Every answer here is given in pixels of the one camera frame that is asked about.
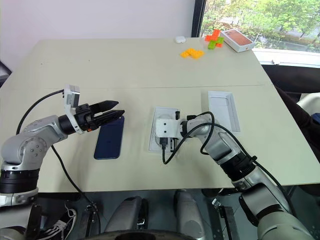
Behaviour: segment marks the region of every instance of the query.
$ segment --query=white wall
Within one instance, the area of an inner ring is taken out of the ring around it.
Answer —
[[[195,0],[2,0],[0,60],[12,71],[42,39],[191,36]]]

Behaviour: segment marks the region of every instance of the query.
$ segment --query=window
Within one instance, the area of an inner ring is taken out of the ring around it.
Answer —
[[[302,51],[320,65],[320,0],[206,0],[199,37],[232,28],[254,41],[260,56],[277,53],[281,62],[279,53],[289,59]]]

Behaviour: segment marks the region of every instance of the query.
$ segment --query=green foliage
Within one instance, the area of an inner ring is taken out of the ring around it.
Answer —
[[[314,39],[306,37],[320,31],[320,0],[207,0],[200,36],[231,28],[255,41],[257,48],[287,49],[284,41],[288,41],[320,52],[320,33]]]

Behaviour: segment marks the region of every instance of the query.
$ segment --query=phone screen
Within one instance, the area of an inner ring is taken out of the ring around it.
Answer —
[[[97,160],[117,159],[120,156],[125,117],[102,125],[93,157]]]

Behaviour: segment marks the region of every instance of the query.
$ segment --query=floor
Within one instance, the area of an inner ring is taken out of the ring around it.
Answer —
[[[196,200],[199,210],[203,217],[204,230],[207,240],[228,240],[226,225],[223,219],[220,222],[215,222],[211,226],[210,216],[208,213],[207,202],[210,199],[206,198],[200,189],[189,189]],[[118,192],[90,192],[87,196],[93,201],[100,203],[103,206],[101,209],[101,230],[104,229],[111,215],[118,205],[126,198],[133,196],[141,196],[148,199],[149,202],[149,229],[157,230],[176,230],[176,217],[173,210],[173,198],[175,190],[146,190],[146,191],[118,191]],[[219,201],[226,207],[232,207],[234,218],[237,225],[237,232],[240,240],[256,240],[257,228],[247,220],[247,217],[240,207],[239,193],[219,196]],[[48,214],[47,225],[53,224],[65,211],[64,202],[53,199],[40,199],[44,211]],[[299,220],[307,227],[315,239],[320,239],[320,198],[313,197],[299,187],[297,187],[292,195],[292,202],[296,208]],[[77,202],[67,203],[68,207],[77,209],[78,219],[74,230],[68,237],[68,240],[78,239],[78,230],[80,225],[80,217],[85,209],[87,202],[81,199]],[[212,227],[218,227],[221,224],[223,236],[213,235]]]

